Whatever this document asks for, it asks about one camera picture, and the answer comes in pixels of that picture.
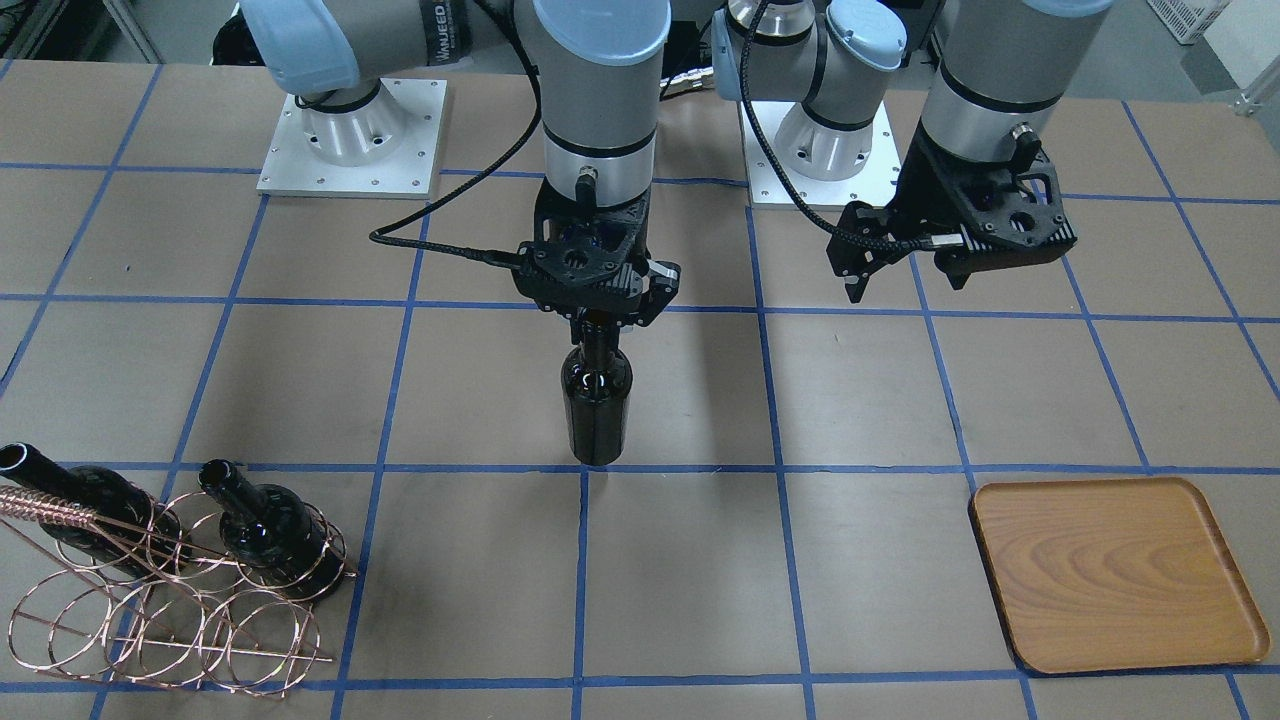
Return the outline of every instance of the black label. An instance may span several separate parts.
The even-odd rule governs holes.
[[[426,33],[426,64],[457,63],[471,51],[467,6],[463,0],[419,0]]]

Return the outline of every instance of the robotic arm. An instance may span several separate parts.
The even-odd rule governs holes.
[[[874,0],[831,0],[823,12],[813,0],[728,0],[714,19],[718,87],[748,100],[764,147],[749,101],[795,102],[774,137],[780,152],[767,155],[797,208],[831,234],[827,255],[852,302],[872,273],[915,250],[936,251],[960,288],[974,272],[1046,263],[1074,245],[1038,133],[1112,1],[965,0],[896,195],[884,208],[849,204],[838,225],[809,209],[786,174],[838,181],[863,168],[905,50],[901,22]],[[387,234],[470,184],[370,237],[506,268],[522,295],[568,319],[576,347],[561,382],[573,454],[589,465],[616,460],[632,382],[618,332],[652,323],[680,288],[680,266],[654,260],[646,238],[667,0],[242,6],[278,85],[310,117],[349,120],[312,135],[312,149],[339,164],[344,147],[394,151],[394,109],[379,109],[389,95],[381,76],[515,47],[539,94],[545,136],[531,240],[508,252]]]

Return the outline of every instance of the metal leg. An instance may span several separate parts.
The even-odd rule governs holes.
[[[138,19],[133,17],[133,8],[129,6],[129,0],[102,0],[106,5],[106,12],[111,13],[111,18],[115,19],[115,24],[119,26],[120,32],[124,37],[142,53],[142,59],[152,65],[157,65],[164,60],[160,59],[160,51],[156,46],[151,44],[151,38],[147,37],[147,32],[142,29],[138,24]]]
[[[1231,102],[1231,109],[1236,115],[1252,115],[1276,94],[1276,90],[1280,90],[1280,55],[1271,60],[1267,69],[1262,70],[1249,87],[1240,91],[1240,96]]]

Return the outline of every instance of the wooden tray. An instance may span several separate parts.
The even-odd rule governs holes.
[[[1039,673],[1271,650],[1204,496],[1181,478],[993,483],[970,512],[1005,632]]]

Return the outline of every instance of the bottle neck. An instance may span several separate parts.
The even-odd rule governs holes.
[[[210,460],[200,469],[200,487],[241,524],[261,523],[270,510],[266,493],[244,479],[227,460]]]
[[[24,442],[0,448],[0,475],[22,487],[59,497],[64,497],[76,484],[76,475]]]

